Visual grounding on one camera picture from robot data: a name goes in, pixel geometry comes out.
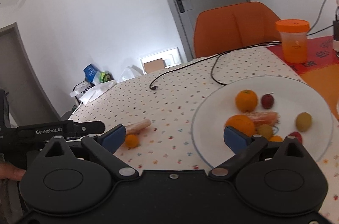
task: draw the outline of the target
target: orange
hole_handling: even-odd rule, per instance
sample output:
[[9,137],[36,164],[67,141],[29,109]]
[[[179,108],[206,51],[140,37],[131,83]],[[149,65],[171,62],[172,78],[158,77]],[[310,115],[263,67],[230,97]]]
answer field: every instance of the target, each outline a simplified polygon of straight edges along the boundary
[[252,90],[243,90],[235,97],[235,105],[242,113],[253,112],[258,105],[258,96]]
[[129,148],[135,148],[139,144],[139,139],[136,135],[130,134],[125,138],[125,145]]
[[235,115],[229,118],[225,124],[225,127],[232,126],[240,132],[246,134],[248,137],[251,137],[255,134],[254,123],[249,117],[244,115]]
[[282,138],[278,135],[272,136],[270,142],[282,142]]

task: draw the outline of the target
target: jar with orange lid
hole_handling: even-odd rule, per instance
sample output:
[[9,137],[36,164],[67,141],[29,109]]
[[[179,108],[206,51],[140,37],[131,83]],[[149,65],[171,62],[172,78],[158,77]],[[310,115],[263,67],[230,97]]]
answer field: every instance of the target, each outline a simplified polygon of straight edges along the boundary
[[295,64],[307,61],[307,33],[310,23],[300,19],[279,20],[276,28],[281,34],[285,60]]

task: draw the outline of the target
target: door handle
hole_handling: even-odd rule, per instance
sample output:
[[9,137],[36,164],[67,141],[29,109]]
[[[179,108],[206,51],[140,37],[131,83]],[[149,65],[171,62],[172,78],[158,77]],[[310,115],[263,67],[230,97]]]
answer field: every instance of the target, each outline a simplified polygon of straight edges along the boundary
[[181,14],[184,13],[185,12],[185,8],[184,8],[184,5],[182,4],[183,0],[176,0],[176,1],[177,1],[177,5],[178,5],[180,13]]

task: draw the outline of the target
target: red fruit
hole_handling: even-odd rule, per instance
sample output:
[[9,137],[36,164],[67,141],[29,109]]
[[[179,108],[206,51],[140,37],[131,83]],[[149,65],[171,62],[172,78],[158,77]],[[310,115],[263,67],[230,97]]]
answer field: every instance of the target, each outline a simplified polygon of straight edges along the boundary
[[293,133],[291,133],[289,136],[294,136],[298,139],[298,141],[302,144],[302,136],[299,132],[295,131]]
[[263,95],[261,98],[262,107],[265,109],[271,109],[274,105],[274,97],[271,94]]

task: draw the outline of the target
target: kiwi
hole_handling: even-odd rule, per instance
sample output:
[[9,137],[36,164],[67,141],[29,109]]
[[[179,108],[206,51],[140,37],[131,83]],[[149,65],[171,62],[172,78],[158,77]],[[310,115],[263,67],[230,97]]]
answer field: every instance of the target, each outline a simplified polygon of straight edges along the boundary
[[296,127],[300,132],[306,132],[312,126],[312,116],[306,112],[301,113],[296,118]]
[[257,129],[257,133],[269,140],[273,136],[273,128],[269,125],[261,125]]

